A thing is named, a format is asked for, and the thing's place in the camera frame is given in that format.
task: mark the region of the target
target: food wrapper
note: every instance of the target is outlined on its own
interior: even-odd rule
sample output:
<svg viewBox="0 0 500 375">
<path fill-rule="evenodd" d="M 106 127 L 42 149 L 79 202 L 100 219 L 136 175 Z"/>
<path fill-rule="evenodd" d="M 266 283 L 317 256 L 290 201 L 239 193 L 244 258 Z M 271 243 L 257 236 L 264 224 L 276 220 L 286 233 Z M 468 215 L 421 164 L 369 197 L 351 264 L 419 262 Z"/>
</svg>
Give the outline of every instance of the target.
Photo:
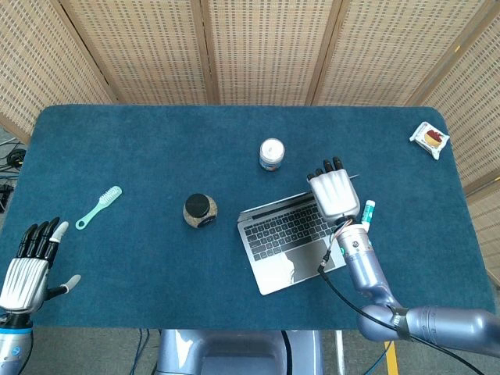
<svg viewBox="0 0 500 375">
<path fill-rule="evenodd" d="M 438 129 L 424 121 L 416 128 L 415 133 L 409 138 L 410 142 L 415 141 L 420 147 L 427 150 L 436 160 L 439 160 L 439 153 L 446 146 L 450 138 Z"/>
</svg>

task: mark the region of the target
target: keyboard key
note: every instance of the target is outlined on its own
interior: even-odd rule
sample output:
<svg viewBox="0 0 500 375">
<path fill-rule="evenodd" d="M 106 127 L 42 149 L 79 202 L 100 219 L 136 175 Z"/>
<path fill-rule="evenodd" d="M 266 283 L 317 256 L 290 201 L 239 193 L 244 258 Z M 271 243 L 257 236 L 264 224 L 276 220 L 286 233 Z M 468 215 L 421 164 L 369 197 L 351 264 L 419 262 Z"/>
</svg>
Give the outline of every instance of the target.
<svg viewBox="0 0 500 375">
<path fill-rule="evenodd" d="M 260 252 L 264 252 L 266 250 L 265 245 L 260 245 L 258 248 L 253 248 L 252 253 L 253 254 L 259 254 Z"/>
<path fill-rule="evenodd" d="M 286 252 L 287 250 L 290 250 L 291 248 L 296 248 L 297 246 L 305 245 L 310 241 L 312 241 L 311 236 L 307 236 L 307 237 L 301 238 L 300 240 L 297 240 L 297 241 L 288 242 L 285 245 L 281 245 L 281 251 Z"/>
<path fill-rule="evenodd" d="M 250 245 L 250 248 L 256 248 L 257 246 L 260 245 L 260 240 L 250 242 L 249 245 Z"/>
</svg>

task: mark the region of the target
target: silver laptop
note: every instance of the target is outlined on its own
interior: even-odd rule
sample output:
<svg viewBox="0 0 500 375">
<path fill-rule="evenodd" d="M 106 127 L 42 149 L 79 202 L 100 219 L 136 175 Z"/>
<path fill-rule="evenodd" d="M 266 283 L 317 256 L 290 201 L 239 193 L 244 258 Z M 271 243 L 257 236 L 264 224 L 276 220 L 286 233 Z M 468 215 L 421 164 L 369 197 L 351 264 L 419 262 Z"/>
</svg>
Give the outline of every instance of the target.
<svg viewBox="0 0 500 375">
<path fill-rule="evenodd" d="M 237 228 L 260 293 L 268 295 L 317 276 L 333 226 L 321 217 L 312 192 L 240 213 Z M 325 271 L 342 266 L 335 241 Z"/>
</svg>

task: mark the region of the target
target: small jar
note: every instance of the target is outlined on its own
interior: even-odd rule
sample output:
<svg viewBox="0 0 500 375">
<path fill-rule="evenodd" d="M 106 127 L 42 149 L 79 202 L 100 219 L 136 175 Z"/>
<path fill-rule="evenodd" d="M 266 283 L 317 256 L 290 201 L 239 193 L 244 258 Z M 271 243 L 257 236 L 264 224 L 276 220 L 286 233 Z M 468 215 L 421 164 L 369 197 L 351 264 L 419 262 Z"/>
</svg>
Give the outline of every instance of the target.
<svg viewBox="0 0 500 375">
<path fill-rule="evenodd" d="M 277 170 L 284 156 L 284 145 L 279 139 L 268 138 L 260 145 L 259 162 L 265 170 Z"/>
</svg>

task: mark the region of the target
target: table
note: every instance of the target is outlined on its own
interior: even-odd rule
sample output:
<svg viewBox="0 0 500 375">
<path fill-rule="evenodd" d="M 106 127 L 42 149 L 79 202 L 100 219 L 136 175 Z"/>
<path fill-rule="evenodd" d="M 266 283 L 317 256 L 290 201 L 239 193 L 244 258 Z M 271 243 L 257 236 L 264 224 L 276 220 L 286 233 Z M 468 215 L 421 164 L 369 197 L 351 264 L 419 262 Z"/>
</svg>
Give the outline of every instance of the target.
<svg viewBox="0 0 500 375">
<path fill-rule="evenodd" d="M 432 108 L 57 105 L 43 111 L 0 239 L 5 275 L 22 233 L 61 216 L 71 227 L 37 324 L 192 329 L 352 329 L 355 313 L 316 277 L 261 296 L 238 236 L 241 210 L 308 190 L 305 176 L 341 157 L 360 201 L 377 203 L 370 238 L 392 291 L 408 307 L 494 311 L 451 145 L 432 159 L 409 136 Z M 277 172 L 259 146 L 282 140 Z M 123 194 L 84 230 L 74 223 L 113 185 Z M 196 230 L 184 200 L 203 192 L 219 216 Z M 330 274 L 354 303 L 343 267 Z"/>
</svg>

